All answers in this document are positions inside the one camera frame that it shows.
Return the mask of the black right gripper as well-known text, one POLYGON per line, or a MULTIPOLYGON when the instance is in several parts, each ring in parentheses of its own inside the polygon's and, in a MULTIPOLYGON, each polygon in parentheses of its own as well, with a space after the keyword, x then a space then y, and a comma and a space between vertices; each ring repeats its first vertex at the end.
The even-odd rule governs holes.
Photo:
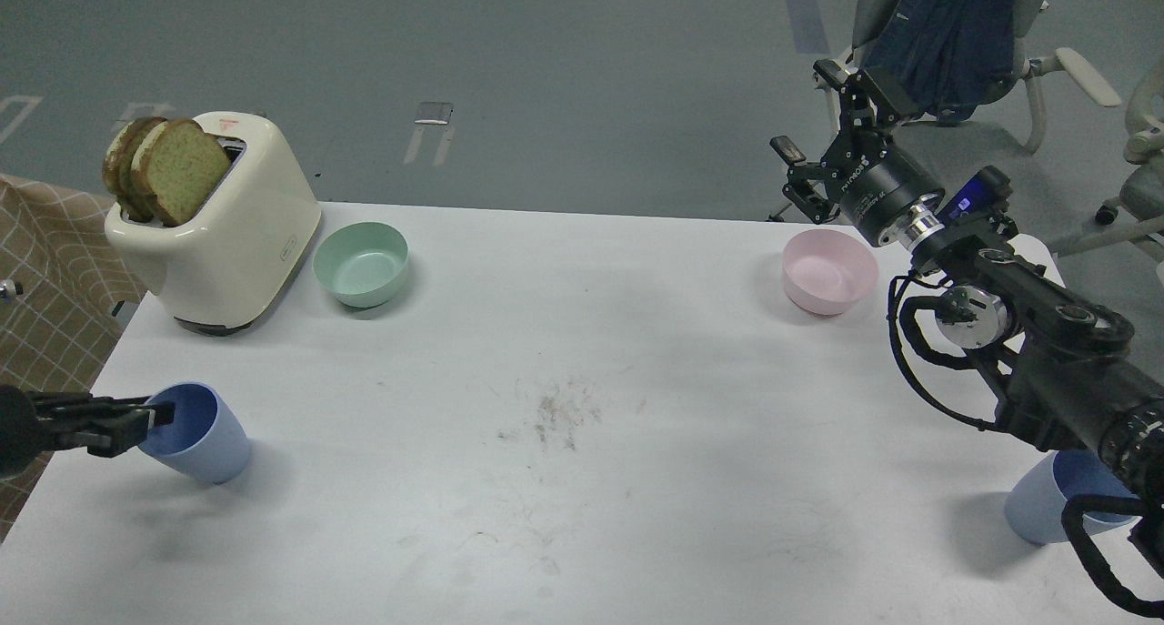
POLYGON ((818 88, 832 95, 828 113, 836 123, 833 139, 816 162, 789 136, 769 140, 788 166, 783 197, 811 223, 830 223, 843 214, 870 246, 888 246, 910 207, 935 209, 945 196, 894 137, 923 111, 888 69, 849 69, 819 58, 812 71, 818 88))

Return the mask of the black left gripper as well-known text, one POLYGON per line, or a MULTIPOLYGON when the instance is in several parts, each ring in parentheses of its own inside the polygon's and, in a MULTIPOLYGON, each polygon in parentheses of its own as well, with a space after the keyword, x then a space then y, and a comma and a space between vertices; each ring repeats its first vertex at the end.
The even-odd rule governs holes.
POLYGON ((90 393, 24 393, 34 410, 33 452, 85 448, 97 459, 118 459, 126 450, 146 442, 151 426, 173 422, 176 404, 157 402, 100 402, 90 393), (143 417, 146 420, 108 420, 120 417, 143 417))

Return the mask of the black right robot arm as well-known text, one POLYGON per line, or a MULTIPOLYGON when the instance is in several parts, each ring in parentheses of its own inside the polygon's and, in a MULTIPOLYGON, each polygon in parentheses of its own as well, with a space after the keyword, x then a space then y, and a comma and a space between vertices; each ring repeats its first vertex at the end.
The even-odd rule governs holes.
POLYGON ((1130 544, 1161 571, 1161 384, 1127 358, 1124 317, 1056 284, 1012 247, 1007 175, 982 166, 953 197, 894 133, 920 107, 882 68, 814 66, 838 95, 838 127, 811 162, 789 137, 771 147, 787 165, 783 196, 814 223, 844 216, 873 247, 897 243, 907 274, 887 294, 890 355, 938 412, 1038 450, 1090 450, 1129 496, 1069 497, 1069 545, 1107 601, 1161 618, 1161 601, 1119 582, 1085 530, 1092 513, 1135 519, 1130 544))

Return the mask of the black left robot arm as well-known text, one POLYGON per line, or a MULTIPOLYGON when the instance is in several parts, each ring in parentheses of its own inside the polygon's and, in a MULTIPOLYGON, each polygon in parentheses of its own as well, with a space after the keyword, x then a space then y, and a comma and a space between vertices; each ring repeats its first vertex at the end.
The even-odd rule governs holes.
POLYGON ((175 421, 172 400, 113 398, 1 386, 1 477, 16 480, 45 452, 84 449, 116 459, 175 421))

